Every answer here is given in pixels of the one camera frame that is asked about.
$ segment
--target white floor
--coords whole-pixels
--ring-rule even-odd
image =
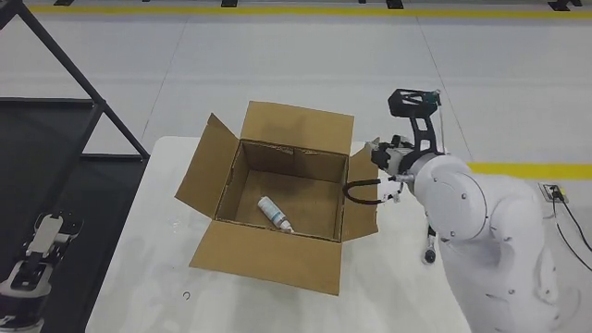
[[[446,145],[476,162],[592,162],[592,22],[339,17],[39,16],[150,151],[199,136],[214,112],[237,134],[249,100],[355,115],[355,140],[410,135],[397,88],[444,93]],[[26,26],[0,31],[0,96],[83,97]],[[109,121],[89,152],[132,153]],[[563,182],[592,238],[590,182]],[[576,233],[561,218],[573,242]],[[592,274],[549,224],[561,283]],[[592,263],[583,247],[578,251]],[[565,332],[584,332],[592,290]]]

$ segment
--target table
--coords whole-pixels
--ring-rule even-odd
[[[439,258],[421,263],[426,217],[407,191],[378,208],[377,234],[344,243],[339,297],[189,268],[211,220],[174,195],[198,142],[156,143],[87,332],[470,332]]]

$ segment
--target wire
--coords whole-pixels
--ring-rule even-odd
[[[573,253],[573,255],[575,256],[575,258],[578,259],[578,261],[589,271],[592,272],[592,267],[590,267],[584,260],[582,260],[582,257],[580,257],[579,254],[577,254],[577,252],[574,250],[574,248],[572,247],[572,245],[570,244],[569,241],[567,241],[567,239],[565,239],[565,236],[563,235],[563,232],[561,231],[561,228],[559,226],[559,222],[557,221],[557,210],[555,208],[555,203],[556,200],[559,199],[561,201],[561,203],[565,206],[565,209],[567,210],[567,212],[570,214],[570,217],[572,218],[573,222],[575,223],[575,225],[577,226],[578,230],[580,231],[580,236],[582,237],[582,241],[584,241],[584,243],[586,244],[586,247],[588,249],[590,249],[590,246],[586,240],[586,237],[584,236],[584,232],[582,231],[582,228],[580,227],[580,224],[575,220],[574,215],[572,214],[572,211],[570,210],[570,208],[567,206],[567,203],[565,203],[565,199],[563,199],[563,195],[560,192],[560,189],[558,187],[555,187],[553,189],[553,216],[555,217],[555,226],[557,227],[557,230],[559,231],[559,234],[561,235],[561,238],[563,239],[563,241],[565,242],[565,245],[567,245],[567,248],[570,249],[570,251]]]
[[[369,179],[369,180],[358,180],[346,183],[343,186],[343,194],[347,199],[357,204],[366,204],[366,205],[375,205],[375,204],[382,204],[383,201],[381,200],[361,200],[359,198],[352,197],[350,195],[350,189],[355,187],[365,187],[366,185],[378,185],[380,184],[380,179]]]
[[[592,252],[592,247],[590,247],[590,244],[588,243],[588,240],[586,239],[586,236],[584,236],[584,231],[582,231],[582,227],[580,227],[580,224],[575,219],[574,214],[572,214],[572,210],[570,210],[570,207],[567,205],[567,203],[565,202],[565,200],[563,200],[561,198],[560,198],[560,200],[561,200],[561,203],[563,204],[563,206],[565,206],[565,209],[567,210],[567,213],[570,214],[570,217],[572,218],[573,222],[577,226],[577,230],[580,233],[580,238],[582,238],[582,241],[586,245],[587,249],[590,250],[590,252]]]

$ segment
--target yellow tape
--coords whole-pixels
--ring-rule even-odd
[[[386,9],[322,6],[30,6],[34,13],[93,15],[230,15],[230,16],[361,16],[426,17],[454,19],[592,19],[592,12]]]
[[[592,180],[592,165],[577,164],[469,164],[480,174],[503,174],[522,179]]]

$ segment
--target open cardboard box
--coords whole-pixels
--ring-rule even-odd
[[[250,102],[238,139],[211,115],[176,195],[213,220],[190,266],[339,294],[342,242],[378,231],[376,207],[341,190],[378,174],[364,150],[350,157],[352,130],[352,116]],[[294,233],[265,217],[262,196]]]

